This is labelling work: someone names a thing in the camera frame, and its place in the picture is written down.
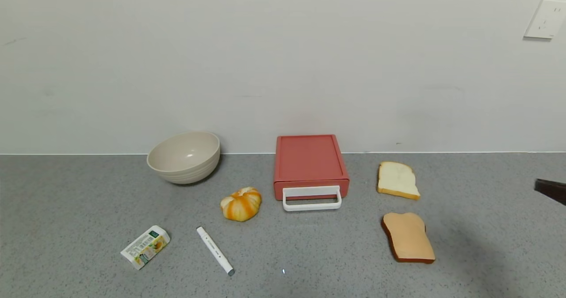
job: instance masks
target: pumpkin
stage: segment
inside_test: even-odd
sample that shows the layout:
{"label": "pumpkin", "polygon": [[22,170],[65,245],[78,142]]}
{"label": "pumpkin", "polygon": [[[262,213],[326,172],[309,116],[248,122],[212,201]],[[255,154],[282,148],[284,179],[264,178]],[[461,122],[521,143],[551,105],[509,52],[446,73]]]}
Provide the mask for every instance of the pumpkin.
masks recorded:
{"label": "pumpkin", "polygon": [[257,214],[260,204],[259,191],[255,187],[245,187],[222,199],[220,208],[225,218],[244,222]]}

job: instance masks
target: bread slice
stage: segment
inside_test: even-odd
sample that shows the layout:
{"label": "bread slice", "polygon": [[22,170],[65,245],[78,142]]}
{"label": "bread slice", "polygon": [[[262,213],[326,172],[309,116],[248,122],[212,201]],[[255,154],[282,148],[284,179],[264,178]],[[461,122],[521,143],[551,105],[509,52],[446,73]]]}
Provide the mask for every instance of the bread slice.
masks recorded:
{"label": "bread slice", "polygon": [[378,172],[378,192],[388,195],[419,199],[417,178],[408,165],[397,162],[382,162]]}
{"label": "bread slice", "polygon": [[382,227],[396,261],[432,264],[436,260],[425,223],[417,214],[388,213],[382,219]]}

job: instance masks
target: marker pen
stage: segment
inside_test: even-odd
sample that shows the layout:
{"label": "marker pen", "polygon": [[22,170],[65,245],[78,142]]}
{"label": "marker pen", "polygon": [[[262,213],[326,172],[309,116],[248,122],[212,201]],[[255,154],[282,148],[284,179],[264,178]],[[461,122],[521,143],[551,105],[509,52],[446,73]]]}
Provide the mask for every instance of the marker pen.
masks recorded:
{"label": "marker pen", "polygon": [[224,270],[228,273],[228,276],[234,275],[234,268],[232,268],[232,265],[230,265],[226,257],[224,257],[224,254],[222,254],[220,248],[216,246],[214,240],[212,240],[210,235],[208,235],[208,233],[204,231],[204,228],[202,226],[199,226],[196,228],[196,231],[199,233],[200,238],[202,238],[203,242],[207,245],[208,250],[210,250],[216,260],[218,260],[220,266],[222,266],[222,268],[224,268]]}

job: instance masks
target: speckled counter surface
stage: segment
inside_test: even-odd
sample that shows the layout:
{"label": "speckled counter surface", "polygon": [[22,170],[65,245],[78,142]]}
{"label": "speckled counter surface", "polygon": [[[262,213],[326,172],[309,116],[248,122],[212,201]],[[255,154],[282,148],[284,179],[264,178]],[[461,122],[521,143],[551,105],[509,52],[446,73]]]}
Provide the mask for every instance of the speckled counter surface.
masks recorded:
{"label": "speckled counter surface", "polygon": [[[532,187],[537,177],[566,182],[566,155],[344,158],[341,209],[286,213],[273,197],[273,155],[224,156],[188,187],[159,179],[144,156],[0,157],[0,297],[564,296],[566,207]],[[413,167],[419,201],[376,193],[385,160]],[[248,185],[263,193],[259,214],[226,220],[220,199]],[[407,211],[427,224],[434,264],[394,261],[379,220]],[[154,224],[172,241],[137,271],[119,252]]]}

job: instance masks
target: white wall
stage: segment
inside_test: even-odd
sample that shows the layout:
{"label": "white wall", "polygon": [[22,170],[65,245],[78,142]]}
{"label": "white wall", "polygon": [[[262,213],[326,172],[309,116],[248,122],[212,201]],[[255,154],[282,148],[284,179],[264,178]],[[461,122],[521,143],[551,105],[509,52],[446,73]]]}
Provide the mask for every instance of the white wall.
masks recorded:
{"label": "white wall", "polygon": [[0,153],[566,150],[566,27],[539,0],[0,0]]}

